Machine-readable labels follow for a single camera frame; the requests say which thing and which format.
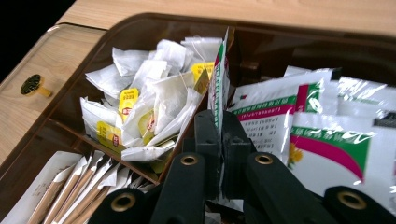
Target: compartment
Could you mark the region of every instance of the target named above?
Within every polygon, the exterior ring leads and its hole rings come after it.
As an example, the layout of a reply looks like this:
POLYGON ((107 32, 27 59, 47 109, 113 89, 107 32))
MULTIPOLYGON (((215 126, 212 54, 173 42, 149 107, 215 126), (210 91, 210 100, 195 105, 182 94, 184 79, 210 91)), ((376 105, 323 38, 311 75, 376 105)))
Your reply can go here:
MULTIPOLYGON (((86 136, 79 102, 79 97, 88 96, 89 100, 98 102, 103 97, 86 80, 85 74, 112 64, 113 47, 151 50, 161 39, 179 42, 195 35, 223 38, 227 28, 230 29, 230 79, 235 87, 282 77, 287 65, 310 69, 342 67, 345 76, 396 84, 393 37, 160 14, 133 16, 106 32, 3 163, 0 218, 22 196, 56 150, 87 153, 99 149, 120 161, 120 155, 86 136)), ((205 98, 198 110, 206 109, 206 105, 205 98)), ((193 137, 193 120, 182 137, 193 137)), ((171 158, 180 150, 181 142, 171 158)), ((170 165, 168 161, 164 171, 156 175, 146 164, 120 162, 155 184, 165 179, 170 165)))

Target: table surface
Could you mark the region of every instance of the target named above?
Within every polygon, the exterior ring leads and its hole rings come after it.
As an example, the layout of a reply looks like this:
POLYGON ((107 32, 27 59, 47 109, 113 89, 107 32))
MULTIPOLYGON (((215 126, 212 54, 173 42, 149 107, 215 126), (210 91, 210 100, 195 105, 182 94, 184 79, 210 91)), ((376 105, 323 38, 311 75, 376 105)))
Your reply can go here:
POLYGON ((43 35, 0 86, 0 164, 26 135, 53 97, 23 96, 21 84, 33 74, 56 94, 106 32, 141 13, 250 21, 281 26, 396 37, 394 0, 77 0, 43 35))

